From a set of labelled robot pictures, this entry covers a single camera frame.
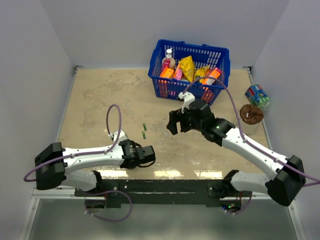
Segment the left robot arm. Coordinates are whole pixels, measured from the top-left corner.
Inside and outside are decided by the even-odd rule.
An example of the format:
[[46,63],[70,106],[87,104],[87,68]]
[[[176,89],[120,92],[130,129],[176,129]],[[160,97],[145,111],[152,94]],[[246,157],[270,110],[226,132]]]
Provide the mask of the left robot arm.
[[55,162],[43,165],[35,171],[36,189],[51,190],[59,186],[81,189],[92,196],[99,196],[104,190],[102,177],[97,172],[83,169],[111,166],[122,169],[147,168],[156,161],[151,145],[141,146],[128,139],[123,130],[114,133],[115,145],[93,148],[63,148],[54,142],[35,157],[35,166],[40,166],[55,158]]

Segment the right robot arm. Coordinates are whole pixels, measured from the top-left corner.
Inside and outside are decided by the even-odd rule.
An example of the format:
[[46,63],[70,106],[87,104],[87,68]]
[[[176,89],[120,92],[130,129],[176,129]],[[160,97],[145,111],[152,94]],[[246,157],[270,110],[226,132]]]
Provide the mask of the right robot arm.
[[266,194],[276,203],[288,207],[306,183],[303,161],[293,155],[286,157],[264,147],[224,118],[217,118],[208,104],[196,99],[187,108],[169,112],[167,129],[176,135],[179,131],[199,131],[206,140],[229,149],[258,167],[262,173],[230,171],[222,183],[214,187],[221,198],[248,191]]

